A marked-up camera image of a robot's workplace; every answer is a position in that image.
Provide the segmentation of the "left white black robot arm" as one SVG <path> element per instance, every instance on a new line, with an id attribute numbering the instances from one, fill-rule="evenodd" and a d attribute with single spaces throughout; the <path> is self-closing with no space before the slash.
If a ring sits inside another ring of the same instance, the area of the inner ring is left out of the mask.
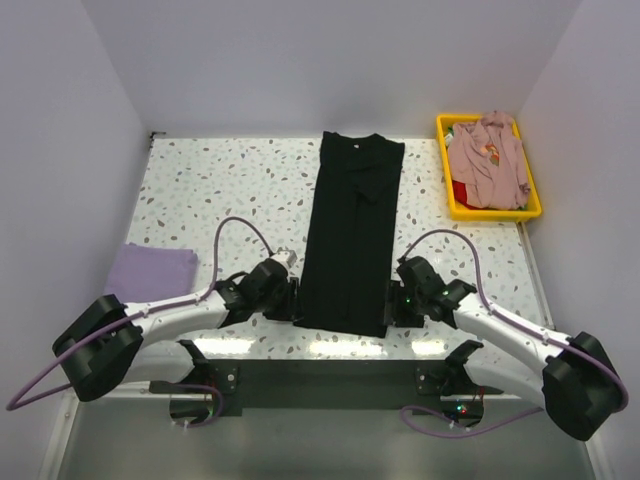
<path id="1" fill-rule="evenodd" d="M 239 281 L 212 290 L 151 303 L 122 303 L 99 297 L 53 343 L 72 388 L 83 402 L 99 399 L 122 383 L 174 382 L 185 392 L 200 390 L 207 368 L 196 361 L 183 337 L 247 321 L 255 313 L 287 321 L 295 311 L 290 276 L 296 255 L 282 250 Z"/>

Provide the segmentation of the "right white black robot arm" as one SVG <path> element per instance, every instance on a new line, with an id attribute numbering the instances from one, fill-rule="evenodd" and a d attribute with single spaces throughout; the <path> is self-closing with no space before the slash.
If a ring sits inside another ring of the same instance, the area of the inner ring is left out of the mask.
<path id="1" fill-rule="evenodd" d="M 426 375 L 442 396 L 490 387 L 542 409 L 570 437 L 589 440 L 628 396 L 601 342 L 537 326 L 490 302 L 480 282 L 445 282 L 423 257 L 403 257 L 389 288 L 390 318 L 432 320 L 469 334 Z"/>

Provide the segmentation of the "black t shirt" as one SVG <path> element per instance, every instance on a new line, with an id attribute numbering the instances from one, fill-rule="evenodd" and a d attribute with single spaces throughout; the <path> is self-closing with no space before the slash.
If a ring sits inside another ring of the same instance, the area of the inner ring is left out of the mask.
<path id="1" fill-rule="evenodd" d="M 405 146 L 325 132 L 299 287 L 304 328 L 383 338 Z"/>

